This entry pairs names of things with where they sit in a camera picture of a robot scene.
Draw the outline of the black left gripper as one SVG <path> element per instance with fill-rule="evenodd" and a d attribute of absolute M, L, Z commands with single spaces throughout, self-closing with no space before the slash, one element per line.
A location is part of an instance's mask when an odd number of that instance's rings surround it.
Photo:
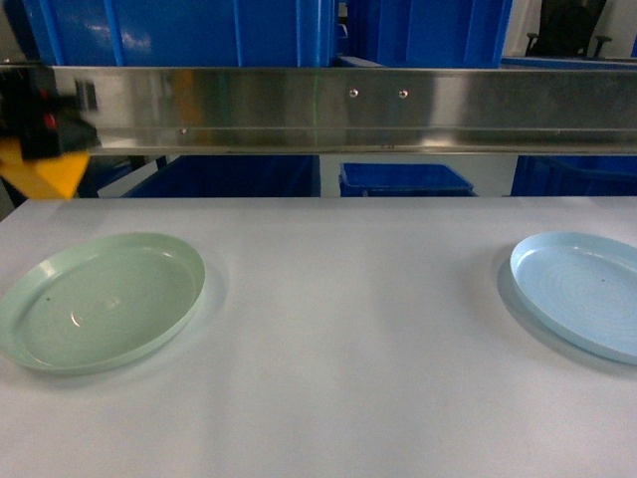
<path fill-rule="evenodd" d="M 75 94 L 58 92 L 54 70 L 44 66 L 1 68 L 1 137 L 16 139 L 27 160 L 87 151 L 99 144 Z"/>

